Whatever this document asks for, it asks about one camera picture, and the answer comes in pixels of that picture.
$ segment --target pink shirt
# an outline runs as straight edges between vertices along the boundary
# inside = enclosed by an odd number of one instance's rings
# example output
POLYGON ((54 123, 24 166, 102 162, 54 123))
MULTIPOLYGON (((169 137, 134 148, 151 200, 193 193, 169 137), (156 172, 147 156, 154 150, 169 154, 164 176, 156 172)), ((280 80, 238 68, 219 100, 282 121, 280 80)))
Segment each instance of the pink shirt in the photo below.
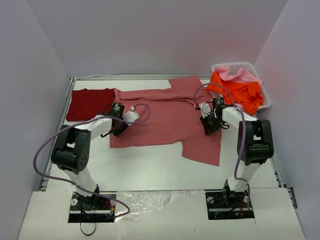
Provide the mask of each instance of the pink shirt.
MULTIPOLYGON (((200 111, 194 108, 194 94, 201 86, 197 76, 173 78, 171 88, 137 91, 114 89, 115 102, 125 106, 124 112, 137 103, 150 106, 149 119, 131 125, 120 137, 110 136, 111 148, 132 146, 151 146, 182 143, 182 156, 201 163, 219 166, 221 130, 206 136, 201 124, 200 111)), ((205 88, 197 94, 197 102, 210 102, 212 96, 205 88)), ((147 116, 148 110, 138 106, 136 112, 140 119, 147 116)))

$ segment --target orange cloth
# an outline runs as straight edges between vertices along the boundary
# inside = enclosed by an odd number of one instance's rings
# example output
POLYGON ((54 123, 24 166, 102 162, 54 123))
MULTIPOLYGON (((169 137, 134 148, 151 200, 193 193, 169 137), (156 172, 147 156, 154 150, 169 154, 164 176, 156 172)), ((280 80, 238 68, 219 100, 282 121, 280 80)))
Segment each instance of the orange cloth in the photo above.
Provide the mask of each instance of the orange cloth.
MULTIPOLYGON (((214 71, 211 75, 210 83, 219 84, 225 87, 231 94, 236 104, 241 104, 246 113, 253 115, 260 105, 263 105, 263 95, 258 82, 239 83, 222 80, 218 73, 214 71)), ((205 90, 209 92, 221 93, 226 104, 232 104, 228 94, 220 87, 208 85, 205 90)))

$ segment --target red cloth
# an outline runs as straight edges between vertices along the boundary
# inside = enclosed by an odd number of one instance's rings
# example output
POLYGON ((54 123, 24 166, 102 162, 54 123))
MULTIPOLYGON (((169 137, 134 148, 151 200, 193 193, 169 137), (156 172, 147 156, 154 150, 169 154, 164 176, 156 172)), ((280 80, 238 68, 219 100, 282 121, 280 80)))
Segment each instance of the red cloth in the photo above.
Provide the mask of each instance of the red cloth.
MULTIPOLYGON (((72 91, 72 99, 69 111, 66 115, 67 121, 87 121, 93 119, 103 108, 114 102, 115 93, 113 89, 82 89, 72 91)), ((111 110, 107 106, 104 112, 111 110)))
MULTIPOLYGON (((194 94, 201 85, 197 76, 174 78, 169 80, 171 88, 137 91, 115 89, 115 101, 128 111, 137 103, 150 106, 149 119, 130 126, 120 137, 110 136, 111 148, 131 146, 151 146, 182 142, 182 156, 201 163, 219 166, 221 130, 206 136, 201 124, 200 111, 194 108, 194 94)), ((198 103, 210 102, 212 96, 205 88, 197 94, 198 103)), ((144 106, 136 108, 140 119, 144 119, 148 110, 144 106)))

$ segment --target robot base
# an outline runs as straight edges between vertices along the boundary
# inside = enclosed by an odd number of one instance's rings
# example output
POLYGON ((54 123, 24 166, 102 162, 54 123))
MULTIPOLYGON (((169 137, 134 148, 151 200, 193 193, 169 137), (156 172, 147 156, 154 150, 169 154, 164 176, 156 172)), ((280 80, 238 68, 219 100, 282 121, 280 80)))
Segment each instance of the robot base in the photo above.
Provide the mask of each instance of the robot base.
MULTIPOLYGON (((110 198, 116 198, 115 193, 100 193, 110 198)), ((113 223, 115 219, 115 202, 95 196, 94 204, 80 198, 74 192, 71 198, 68 223, 113 223)))
POLYGON ((244 201, 240 201, 232 206, 227 206, 223 201, 222 190, 206 191, 205 198, 209 220, 255 218, 254 212, 247 208, 247 203, 244 201))

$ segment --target white table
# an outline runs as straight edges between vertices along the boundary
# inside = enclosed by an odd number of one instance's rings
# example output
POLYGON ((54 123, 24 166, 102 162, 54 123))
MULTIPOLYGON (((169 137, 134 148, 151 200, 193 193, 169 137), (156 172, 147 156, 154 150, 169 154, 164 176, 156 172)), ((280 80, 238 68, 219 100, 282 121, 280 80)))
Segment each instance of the white table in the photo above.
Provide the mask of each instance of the white table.
MULTIPOLYGON (((71 192, 32 194, 19 240, 303 240, 285 188, 255 188, 255 219, 208 220, 203 190, 118 192, 131 213, 113 223, 97 223, 86 237, 68 223, 71 192)), ((125 209, 116 205, 116 212, 125 209)), ((89 233, 92 223, 83 224, 89 233)))
MULTIPOLYGON (((169 88, 168 80, 80 80, 74 89, 123 91, 169 88)), ((303 240, 304 235, 285 188, 279 188, 268 160, 251 181, 255 219, 208 220, 205 191, 221 189, 237 159, 235 129, 223 130, 220 166, 181 156, 182 145, 109 148, 109 139, 91 142, 88 169, 102 191, 117 192, 131 213, 114 223, 98 223, 89 238, 78 223, 68 223, 74 187, 49 180, 45 192, 32 194, 19 240, 303 240)), ((67 178, 52 166, 51 175, 67 178)), ((123 212, 117 204, 116 214, 123 212)), ((92 228, 84 224, 83 228, 92 228)))
MULTIPOLYGON (((78 80, 74 90, 117 88, 122 91, 170 88, 162 80, 78 80)), ((234 171, 237 160, 238 131, 222 130, 220 166, 208 165, 181 156, 182 144, 110 148, 109 137, 91 142, 88 169, 101 191, 159 191, 221 189, 234 171)), ((51 175, 68 176, 52 166, 51 175)), ((255 173, 252 188, 277 188, 271 161, 255 173)), ((73 191, 66 182, 49 180, 47 191, 73 191)))

